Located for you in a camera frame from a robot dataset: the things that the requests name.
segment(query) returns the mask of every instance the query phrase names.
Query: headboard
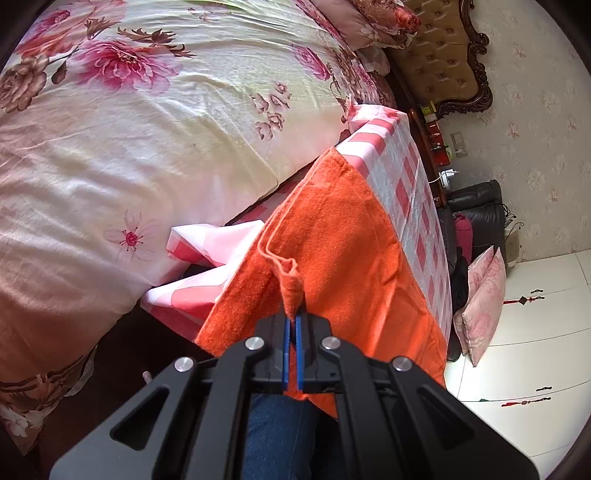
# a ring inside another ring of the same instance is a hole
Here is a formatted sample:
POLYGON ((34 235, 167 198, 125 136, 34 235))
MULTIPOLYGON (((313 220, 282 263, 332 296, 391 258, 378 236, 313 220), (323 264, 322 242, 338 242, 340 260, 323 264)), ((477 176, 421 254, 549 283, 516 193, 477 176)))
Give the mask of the headboard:
POLYGON ((387 48, 421 105, 432 101, 441 118, 451 112, 482 112, 492 105, 484 65, 489 39, 470 20, 473 0, 404 0, 421 20, 405 50, 387 48))

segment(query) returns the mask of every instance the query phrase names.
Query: pillow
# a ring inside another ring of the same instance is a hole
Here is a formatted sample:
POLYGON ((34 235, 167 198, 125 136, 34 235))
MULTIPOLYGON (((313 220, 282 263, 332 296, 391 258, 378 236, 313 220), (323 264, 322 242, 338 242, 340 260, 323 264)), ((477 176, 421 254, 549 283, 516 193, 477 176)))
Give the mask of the pillow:
POLYGON ((495 334, 505 297, 505 261, 496 250, 480 287, 462 313, 472 365, 477 366, 495 334))
POLYGON ((353 51, 375 45, 377 47, 406 48, 416 35, 421 21, 401 2, 394 9, 381 7, 379 20, 363 16, 359 5, 349 0, 295 0, 306 15, 320 25, 319 10, 343 37, 353 51))
POLYGON ((421 21, 401 0, 392 0, 394 7, 381 0, 352 0, 369 24, 381 33, 388 33, 394 44, 381 47, 406 48, 417 34, 421 21))
POLYGON ((468 267, 468 301, 462 310, 456 312, 453 316, 453 325, 456 329, 457 337, 460 340, 462 346, 462 353, 466 355, 469 351, 468 342, 466 339, 466 333, 464 329, 464 322, 462 314, 466 309, 466 306, 470 303, 472 297, 476 294, 478 287, 482 283, 484 276, 488 270, 489 265, 494 257, 494 247, 490 247, 488 250, 480 254, 474 262, 468 267))
POLYGON ((353 51, 369 47, 374 42, 392 45, 396 43, 390 35, 377 31, 369 25, 368 20, 349 0, 295 0, 295 2, 319 26, 325 28, 323 23, 328 20, 353 51))
POLYGON ((357 55, 367 72, 376 72, 383 77, 390 73, 390 62, 383 49, 372 45, 360 48, 357 55))

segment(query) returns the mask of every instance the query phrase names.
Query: floral wallpaper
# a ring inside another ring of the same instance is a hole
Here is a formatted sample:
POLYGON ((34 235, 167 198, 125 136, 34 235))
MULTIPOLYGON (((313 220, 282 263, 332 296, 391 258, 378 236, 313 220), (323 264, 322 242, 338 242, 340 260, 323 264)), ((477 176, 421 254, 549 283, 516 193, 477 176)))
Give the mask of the floral wallpaper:
POLYGON ((486 66, 494 101, 483 113, 440 121, 458 189, 495 178, 525 223, 524 260, 591 248, 591 76, 560 27, 532 0, 477 0, 472 19, 491 39, 486 66))

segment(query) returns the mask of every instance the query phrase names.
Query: small red box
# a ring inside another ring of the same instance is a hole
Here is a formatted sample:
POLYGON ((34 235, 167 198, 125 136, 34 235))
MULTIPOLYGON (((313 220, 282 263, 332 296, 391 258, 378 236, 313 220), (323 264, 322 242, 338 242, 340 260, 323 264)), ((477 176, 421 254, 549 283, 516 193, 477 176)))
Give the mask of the small red box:
POLYGON ((438 167, 447 167, 451 162, 447 156, 447 150, 445 147, 433 148, 433 160, 438 167))

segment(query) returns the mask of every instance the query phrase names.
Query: light switch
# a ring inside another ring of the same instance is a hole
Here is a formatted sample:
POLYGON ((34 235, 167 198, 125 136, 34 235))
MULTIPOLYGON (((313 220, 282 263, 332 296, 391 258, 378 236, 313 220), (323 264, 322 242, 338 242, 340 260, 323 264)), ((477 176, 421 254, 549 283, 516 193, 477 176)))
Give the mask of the light switch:
POLYGON ((466 142, 461 132, 452 134, 453 151, 456 157, 467 157, 468 150, 466 149, 466 142))

